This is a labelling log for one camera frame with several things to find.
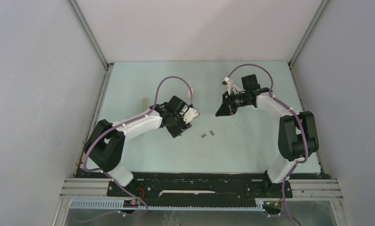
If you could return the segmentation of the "small white staple box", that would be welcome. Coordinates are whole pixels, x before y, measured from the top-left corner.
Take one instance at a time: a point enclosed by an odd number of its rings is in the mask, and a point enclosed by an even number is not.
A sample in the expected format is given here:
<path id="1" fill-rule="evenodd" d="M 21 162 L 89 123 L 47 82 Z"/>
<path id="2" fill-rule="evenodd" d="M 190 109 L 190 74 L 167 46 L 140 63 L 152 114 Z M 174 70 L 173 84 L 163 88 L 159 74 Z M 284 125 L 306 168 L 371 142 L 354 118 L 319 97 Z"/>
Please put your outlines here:
<path id="1" fill-rule="evenodd" d="M 188 89 L 187 97 L 191 98 L 192 93 L 194 92 L 194 88 Z"/>

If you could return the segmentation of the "beige stapler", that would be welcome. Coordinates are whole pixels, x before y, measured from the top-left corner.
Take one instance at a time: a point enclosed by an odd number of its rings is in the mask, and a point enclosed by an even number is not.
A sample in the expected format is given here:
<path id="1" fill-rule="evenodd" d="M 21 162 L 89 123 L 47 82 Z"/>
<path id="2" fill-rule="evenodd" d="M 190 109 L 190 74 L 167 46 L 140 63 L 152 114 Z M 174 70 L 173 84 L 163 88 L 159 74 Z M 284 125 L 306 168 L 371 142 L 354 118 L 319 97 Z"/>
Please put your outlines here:
<path id="1" fill-rule="evenodd" d="M 149 108 L 149 103 L 148 103 L 148 98 L 143 98 L 142 99 L 142 110 L 146 111 Z"/>

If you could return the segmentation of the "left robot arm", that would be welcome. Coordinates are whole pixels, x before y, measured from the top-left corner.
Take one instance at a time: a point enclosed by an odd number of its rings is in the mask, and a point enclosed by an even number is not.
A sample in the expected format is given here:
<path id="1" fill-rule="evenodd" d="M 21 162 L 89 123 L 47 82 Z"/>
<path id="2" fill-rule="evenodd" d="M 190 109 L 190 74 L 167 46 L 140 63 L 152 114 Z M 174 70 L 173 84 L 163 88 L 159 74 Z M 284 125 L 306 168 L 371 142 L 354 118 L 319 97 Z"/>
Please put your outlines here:
<path id="1" fill-rule="evenodd" d="M 125 196 L 136 192 L 132 172 L 121 162 L 127 141 L 148 131 L 166 128 L 175 138 L 191 127 L 199 116 L 192 104 L 177 96 L 162 104 L 154 104 L 134 118 L 121 122 L 100 120 L 94 127 L 85 147 L 83 168 L 86 172 L 99 171 L 119 183 L 118 190 Z"/>

